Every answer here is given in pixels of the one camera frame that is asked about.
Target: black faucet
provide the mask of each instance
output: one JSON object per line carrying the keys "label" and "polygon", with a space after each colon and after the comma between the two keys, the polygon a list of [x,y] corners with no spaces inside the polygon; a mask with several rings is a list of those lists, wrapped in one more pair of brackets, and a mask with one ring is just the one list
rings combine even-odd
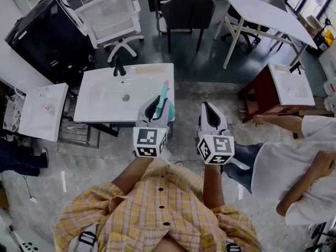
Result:
{"label": "black faucet", "polygon": [[116,77],[118,75],[118,71],[121,76],[126,75],[126,70],[121,64],[121,60],[118,55],[114,55],[112,58],[112,66],[114,66],[113,75]]}

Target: white desk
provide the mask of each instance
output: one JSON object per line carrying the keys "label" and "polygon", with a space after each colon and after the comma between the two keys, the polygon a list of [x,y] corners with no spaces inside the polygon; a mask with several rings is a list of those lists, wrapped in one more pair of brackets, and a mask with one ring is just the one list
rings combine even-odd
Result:
{"label": "white desk", "polygon": [[174,65],[148,64],[124,66],[125,76],[113,76],[114,68],[86,71],[80,86],[76,122],[136,122],[139,108],[161,94],[169,81],[167,97],[174,104]]}
{"label": "white desk", "polygon": [[[226,16],[230,5],[232,5],[232,7],[241,16],[239,25],[231,25]],[[257,24],[258,29],[254,30],[248,27],[243,27],[244,21]],[[226,69],[231,54],[237,43],[238,36],[242,31],[269,37],[290,45],[292,45],[293,42],[281,38],[283,34],[286,34],[303,42],[303,47],[297,53],[297,56],[293,60],[291,65],[295,64],[299,60],[301,54],[306,49],[307,45],[310,45],[313,48],[317,48],[316,44],[310,37],[309,33],[305,30],[305,28],[293,15],[260,0],[228,0],[228,5],[225,9],[224,18],[223,20],[221,20],[219,24],[214,39],[217,39],[224,23],[229,28],[229,31],[233,37],[232,44],[230,46],[229,52],[223,64],[224,69]],[[279,33],[277,33],[276,36],[273,36],[270,33],[261,32],[260,31],[261,26],[266,26],[268,28],[275,29],[279,31]]]}
{"label": "white desk", "polygon": [[67,91],[65,83],[29,90],[22,109],[19,133],[57,142]]}

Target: yellow object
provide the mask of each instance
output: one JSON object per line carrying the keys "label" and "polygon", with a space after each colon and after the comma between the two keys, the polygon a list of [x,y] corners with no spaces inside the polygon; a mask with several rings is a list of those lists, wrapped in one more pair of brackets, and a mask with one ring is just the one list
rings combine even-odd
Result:
{"label": "yellow object", "polygon": [[226,251],[233,239],[242,251],[262,251],[248,216],[203,203],[203,179],[187,168],[154,159],[133,190],[94,186],[64,210],[56,224],[56,251],[92,223],[99,251],[151,251],[168,235],[187,251]]}
{"label": "yellow object", "polygon": [[328,46],[331,47],[331,45],[334,43],[334,35],[332,34],[331,30],[328,30],[327,33],[325,34],[325,40],[328,43]]}

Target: black chair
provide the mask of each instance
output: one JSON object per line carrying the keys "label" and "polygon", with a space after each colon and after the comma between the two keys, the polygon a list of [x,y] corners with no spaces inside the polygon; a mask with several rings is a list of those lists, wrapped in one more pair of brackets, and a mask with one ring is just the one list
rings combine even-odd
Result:
{"label": "black chair", "polygon": [[196,52],[198,52],[204,29],[208,29],[215,11],[213,0],[170,0],[161,6],[168,34],[168,52],[171,52],[171,30],[201,29]]}
{"label": "black chair", "polygon": [[[231,17],[233,17],[233,18],[235,18],[235,19],[237,19],[237,20],[240,20],[240,15],[238,14],[238,12],[237,12],[232,6],[230,6],[230,8],[229,8],[229,10],[228,10],[228,14],[229,14]],[[243,27],[249,27],[249,28],[251,28],[251,29],[255,29],[255,30],[256,30],[257,27],[258,27],[258,25],[255,24],[255,23],[250,23],[250,22],[244,21]],[[267,32],[268,29],[269,29],[268,27],[262,26],[260,30],[261,30],[262,32],[263,32],[263,31],[264,31],[264,32]],[[255,39],[255,41],[256,41],[257,44],[260,43],[260,41],[261,41],[261,39],[260,39],[257,35],[254,35],[254,34],[251,34],[251,33],[245,32],[245,31],[243,31],[243,32],[241,31],[240,33],[243,35],[243,37],[245,38],[246,43],[247,43],[247,45],[248,45],[248,48],[246,49],[246,52],[247,52],[247,53],[250,53],[250,52],[252,51],[252,45],[251,45],[251,42],[250,42],[248,36],[253,37],[253,38]],[[221,40],[225,41],[225,39],[226,39],[227,37],[229,37],[229,36],[232,36],[231,33],[226,34],[226,35],[224,35],[224,36],[221,36]]]}

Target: blue jeans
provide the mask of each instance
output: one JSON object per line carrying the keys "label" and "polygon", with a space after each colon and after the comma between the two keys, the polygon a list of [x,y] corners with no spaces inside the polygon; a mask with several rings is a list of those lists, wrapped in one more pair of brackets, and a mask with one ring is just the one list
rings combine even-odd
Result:
{"label": "blue jeans", "polygon": [[240,145],[235,142],[235,155],[233,157],[250,167],[250,169],[243,170],[234,163],[227,163],[223,166],[224,172],[227,176],[244,186],[251,194],[254,161],[256,160],[256,156],[262,146],[263,143],[255,145]]}

